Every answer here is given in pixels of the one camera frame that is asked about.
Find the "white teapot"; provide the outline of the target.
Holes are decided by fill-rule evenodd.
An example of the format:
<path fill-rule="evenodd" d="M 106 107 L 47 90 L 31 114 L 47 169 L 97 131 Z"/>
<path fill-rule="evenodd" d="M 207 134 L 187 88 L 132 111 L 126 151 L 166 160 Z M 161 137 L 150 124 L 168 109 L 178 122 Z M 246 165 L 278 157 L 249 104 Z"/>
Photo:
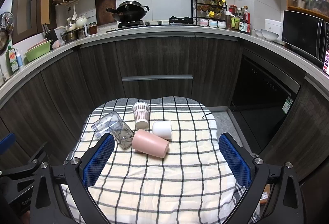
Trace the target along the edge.
<path fill-rule="evenodd" d="M 82 28 L 87 24 L 88 24 L 88 19 L 86 18 L 85 15 L 82 15 L 75 20 L 76 28 Z"/>

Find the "white cup lying down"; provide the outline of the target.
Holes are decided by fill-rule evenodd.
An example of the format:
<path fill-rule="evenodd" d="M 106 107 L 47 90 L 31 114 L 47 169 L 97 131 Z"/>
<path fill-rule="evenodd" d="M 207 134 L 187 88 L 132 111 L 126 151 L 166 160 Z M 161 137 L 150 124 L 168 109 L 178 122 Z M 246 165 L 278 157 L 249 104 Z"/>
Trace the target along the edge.
<path fill-rule="evenodd" d="M 170 120 L 156 121 L 153 123 L 152 132 L 154 135 L 165 140 L 172 140 L 172 124 Z"/>

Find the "black microwave oven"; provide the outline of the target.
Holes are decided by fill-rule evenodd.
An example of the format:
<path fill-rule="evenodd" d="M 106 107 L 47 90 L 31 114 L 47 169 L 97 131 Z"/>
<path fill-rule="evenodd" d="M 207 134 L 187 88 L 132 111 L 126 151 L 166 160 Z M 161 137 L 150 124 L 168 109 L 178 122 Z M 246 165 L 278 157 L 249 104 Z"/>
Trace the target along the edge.
<path fill-rule="evenodd" d="M 282 41 L 293 51 L 323 68 L 328 50 L 328 22 L 295 11 L 284 11 Z"/>

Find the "clear square glass jar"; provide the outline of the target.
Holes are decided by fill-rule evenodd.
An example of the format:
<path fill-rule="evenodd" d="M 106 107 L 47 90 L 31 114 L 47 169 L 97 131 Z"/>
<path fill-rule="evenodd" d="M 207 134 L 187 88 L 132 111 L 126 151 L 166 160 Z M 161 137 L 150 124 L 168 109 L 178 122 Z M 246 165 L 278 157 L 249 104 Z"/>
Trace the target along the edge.
<path fill-rule="evenodd" d="M 92 130 L 94 130 L 99 139 L 105 133 L 111 134 L 124 150 L 132 146 L 134 132 L 116 111 L 103 116 L 92 124 Z"/>

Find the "black dishwasher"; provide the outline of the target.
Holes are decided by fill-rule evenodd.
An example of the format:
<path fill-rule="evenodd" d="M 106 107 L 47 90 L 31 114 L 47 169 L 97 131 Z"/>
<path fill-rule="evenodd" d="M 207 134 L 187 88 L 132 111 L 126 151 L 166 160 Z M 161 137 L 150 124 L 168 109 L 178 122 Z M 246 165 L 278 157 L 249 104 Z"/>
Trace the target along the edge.
<path fill-rule="evenodd" d="M 276 65 L 244 51 L 230 110 L 253 153 L 264 150 L 275 136 L 300 87 Z"/>

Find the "gas stove top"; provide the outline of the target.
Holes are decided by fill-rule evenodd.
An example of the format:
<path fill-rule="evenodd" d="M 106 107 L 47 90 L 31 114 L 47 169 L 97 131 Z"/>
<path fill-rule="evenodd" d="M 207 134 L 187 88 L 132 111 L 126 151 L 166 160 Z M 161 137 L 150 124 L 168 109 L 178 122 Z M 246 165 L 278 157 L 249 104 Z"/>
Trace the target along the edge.
<path fill-rule="evenodd" d="M 193 25 L 193 19 L 189 16 L 187 17 L 176 17 L 172 16 L 168 20 L 157 20 L 157 21 L 133 21 L 133 22 L 120 22 L 117 27 L 113 27 L 106 31 L 112 32 L 116 30 L 123 30 L 129 28 L 137 28 L 137 27 L 151 27 L 151 26 L 168 26 L 168 25 Z"/>

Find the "green plastic basin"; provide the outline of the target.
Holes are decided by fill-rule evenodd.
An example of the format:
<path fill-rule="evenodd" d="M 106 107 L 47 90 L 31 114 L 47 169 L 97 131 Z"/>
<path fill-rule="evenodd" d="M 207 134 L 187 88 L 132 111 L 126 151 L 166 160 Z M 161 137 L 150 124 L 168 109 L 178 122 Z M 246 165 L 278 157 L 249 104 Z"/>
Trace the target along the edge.
<path fill-rule="evenodd" d="M 51 42 L 52 40 L 48 40 L 45 41 L 31 49 L 29 49 L 26 53 L 25 53 L 25 57 L 27 59 L 27 61 L 30 63 L 33 60 L 38 59 L 39 57 L 43 56 L 44 54 L 50 52 L 51 50 Z"/>

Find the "green dish soap bottle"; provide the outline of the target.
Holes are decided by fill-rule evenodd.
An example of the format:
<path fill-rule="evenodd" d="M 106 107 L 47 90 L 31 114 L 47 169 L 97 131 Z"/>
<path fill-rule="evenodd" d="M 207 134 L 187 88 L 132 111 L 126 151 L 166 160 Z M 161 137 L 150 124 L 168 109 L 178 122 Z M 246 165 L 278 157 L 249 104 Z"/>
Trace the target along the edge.
<path fill-rule="evenodd" d="M 15 72 L 19 70 L 18 58 L 17 58 L 17 51 L 12 45 L 12 41 L 8 41 L 8 47 L 6 51 L 6 64 L 8 73 L 13 75 Z"/>

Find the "pink plastic cup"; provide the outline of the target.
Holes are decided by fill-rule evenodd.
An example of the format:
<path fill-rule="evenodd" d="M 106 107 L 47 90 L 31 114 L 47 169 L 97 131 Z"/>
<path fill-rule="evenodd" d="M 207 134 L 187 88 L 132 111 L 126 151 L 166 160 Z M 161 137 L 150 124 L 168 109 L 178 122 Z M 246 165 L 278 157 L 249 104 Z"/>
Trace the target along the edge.
<path fill-rule="evenodd" d="M 164 158 L 168 147 L 169 141 L 143 129 L 137 130 L 132 139 L 133 149 L 157 158 Z"/>

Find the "white cup red pattern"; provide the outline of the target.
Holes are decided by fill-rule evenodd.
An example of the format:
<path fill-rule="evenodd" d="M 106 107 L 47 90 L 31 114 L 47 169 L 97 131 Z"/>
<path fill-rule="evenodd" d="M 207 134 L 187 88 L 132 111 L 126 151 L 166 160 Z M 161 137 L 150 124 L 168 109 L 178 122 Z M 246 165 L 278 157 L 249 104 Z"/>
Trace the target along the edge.
<path fill-rule="evenodd" d="M 133 107 L 133 114 L 135 120 L 135 128 L 148 129 L 149 128 L 149 105 L 143 101 L 136 102 Z"/>

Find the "white ceramic bowl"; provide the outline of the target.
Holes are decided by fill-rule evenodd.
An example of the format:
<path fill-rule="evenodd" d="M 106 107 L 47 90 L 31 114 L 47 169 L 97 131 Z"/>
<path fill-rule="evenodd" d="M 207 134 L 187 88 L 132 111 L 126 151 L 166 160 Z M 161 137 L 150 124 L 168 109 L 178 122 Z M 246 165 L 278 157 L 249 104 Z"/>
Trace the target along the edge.
<path fill-rule="evenodd" d="M 279 37 L 278 34 L 271 32 L 271 31 L 264 30 L 264 29 L 261 29 L 261 33 L 262 33 L 263 37 L 268 41 L 276 41 Z"/>

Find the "checkered white tablecloth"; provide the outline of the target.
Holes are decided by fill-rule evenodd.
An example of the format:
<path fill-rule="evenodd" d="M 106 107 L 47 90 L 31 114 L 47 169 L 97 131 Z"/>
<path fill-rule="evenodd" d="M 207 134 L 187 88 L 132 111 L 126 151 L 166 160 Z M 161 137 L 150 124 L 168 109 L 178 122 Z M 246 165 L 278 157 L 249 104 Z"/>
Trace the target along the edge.
<path fill-rule="evenodd" d="M 148 101 L 151 123 L 169 120 L 164 158 L 116 145 L 89 193 L 111 223 L 223 223 L 245 193 L 218 145 L 217 124 L 185 97 Z"/>

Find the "dark wooden cutting board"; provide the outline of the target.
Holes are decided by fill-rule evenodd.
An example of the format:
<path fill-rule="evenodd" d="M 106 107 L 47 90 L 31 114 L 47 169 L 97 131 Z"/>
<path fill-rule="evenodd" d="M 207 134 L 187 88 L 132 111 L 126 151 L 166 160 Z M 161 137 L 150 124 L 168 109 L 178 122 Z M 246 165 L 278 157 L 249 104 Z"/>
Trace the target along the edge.
<path fill-rule="evenodd" d="M 95 0 L 96 22 L 98 26 L 116 22 L 111 12 L 106 11 L 107 8 L 116 9 L 116 0 Z"/>

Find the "white rice cooker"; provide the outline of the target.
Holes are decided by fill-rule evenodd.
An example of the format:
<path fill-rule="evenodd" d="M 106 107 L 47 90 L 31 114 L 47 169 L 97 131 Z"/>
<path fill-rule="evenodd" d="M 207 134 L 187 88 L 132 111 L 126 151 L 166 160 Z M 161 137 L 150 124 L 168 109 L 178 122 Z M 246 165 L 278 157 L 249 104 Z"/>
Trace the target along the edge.
<path fill-rule="evenodd" d="M 277 40 L 282 40 L 283 23 L 276 20 L 265 19 L 265 30 L 278 34 Z"/>

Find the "black spice rack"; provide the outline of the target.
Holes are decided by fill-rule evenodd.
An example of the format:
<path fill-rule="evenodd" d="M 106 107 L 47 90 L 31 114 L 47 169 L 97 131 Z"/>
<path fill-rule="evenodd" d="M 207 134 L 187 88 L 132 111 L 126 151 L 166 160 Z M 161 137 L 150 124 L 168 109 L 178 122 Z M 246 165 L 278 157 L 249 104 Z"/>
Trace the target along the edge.
<path fill-rule="evenodd" d="M 191 0 L 194 26 L 226 28 L 226 0 Z"/>

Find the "black wok on stove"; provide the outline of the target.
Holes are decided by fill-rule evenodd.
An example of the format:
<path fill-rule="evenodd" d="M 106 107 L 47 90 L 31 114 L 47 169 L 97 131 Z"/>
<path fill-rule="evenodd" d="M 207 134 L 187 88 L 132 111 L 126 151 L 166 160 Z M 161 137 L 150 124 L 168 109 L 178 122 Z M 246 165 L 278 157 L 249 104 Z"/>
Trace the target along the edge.
<path fill-rule="evenodd" d="M 118 22 L 139 21 L 149 10 L 148 6 L 143 6 L 137 1 L 125 1 L 117 9 L 106 8 L 106 11 Z"/>

